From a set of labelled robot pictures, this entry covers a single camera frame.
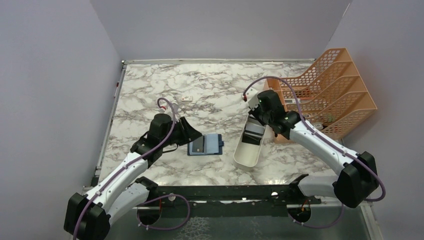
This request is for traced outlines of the black VIP credit card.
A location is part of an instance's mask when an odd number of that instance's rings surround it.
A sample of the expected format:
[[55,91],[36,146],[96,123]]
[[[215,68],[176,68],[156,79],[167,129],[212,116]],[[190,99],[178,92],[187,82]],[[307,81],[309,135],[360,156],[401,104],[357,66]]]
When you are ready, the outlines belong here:
[[203,153],[205,145],[205,136],[201,136],[192,142],[191,151],[193,153]]

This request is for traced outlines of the blue leather card holder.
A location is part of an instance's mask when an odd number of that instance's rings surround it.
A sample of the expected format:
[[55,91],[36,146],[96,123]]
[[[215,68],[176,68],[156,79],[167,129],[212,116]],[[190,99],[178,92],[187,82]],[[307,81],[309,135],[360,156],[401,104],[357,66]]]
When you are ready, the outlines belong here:
[[222,155],[224,141],[222,135],[217,133],[205,134],[204,136],[204,151],[203,153],[192,152],[192,142],[187,146],[188,156],[207,156],[207,155]]

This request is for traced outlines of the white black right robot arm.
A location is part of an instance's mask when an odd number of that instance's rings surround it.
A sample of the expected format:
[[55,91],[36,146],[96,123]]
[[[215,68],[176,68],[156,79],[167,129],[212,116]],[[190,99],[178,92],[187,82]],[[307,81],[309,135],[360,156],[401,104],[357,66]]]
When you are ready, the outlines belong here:
[[275,136],[281,135],[303,146],[335,173],[334,176],[297,178],[288,190],[292,202],[300,204],[308,197],[321,196],[336,198],[345,206],[355,208],[380,186],[372,154],[346,148],[313,127],[298,112],[286,111],[275,91],[250,89],[243,99],[249,114],[261,125],[270,127]]

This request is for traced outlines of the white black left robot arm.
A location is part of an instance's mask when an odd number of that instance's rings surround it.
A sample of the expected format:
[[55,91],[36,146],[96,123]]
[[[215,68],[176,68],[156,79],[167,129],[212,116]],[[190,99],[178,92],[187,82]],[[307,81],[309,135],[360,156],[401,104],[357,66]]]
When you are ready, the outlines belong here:
[[84,194],[67,202],[63,228],[75,240],[103,240],[115,220],[142,202],[152,205],[157,191],[133,181],[150,168],[169,145],[183,146],[202,137],[184,117],[158,113],[148,131],[130,148],[120,165]]

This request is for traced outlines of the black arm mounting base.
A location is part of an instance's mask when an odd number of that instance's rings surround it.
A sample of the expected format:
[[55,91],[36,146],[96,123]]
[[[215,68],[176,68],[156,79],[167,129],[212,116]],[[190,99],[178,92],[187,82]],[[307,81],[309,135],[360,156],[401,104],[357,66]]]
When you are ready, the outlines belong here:
[[159,186],[145,176],[135,183],[148,190],[147,199],[136,206],[136,215],[145,225],[160,219],[299,217],[307,221],[311,205],[321,200],[304,196],[298,179],[280,185],[194,185]]

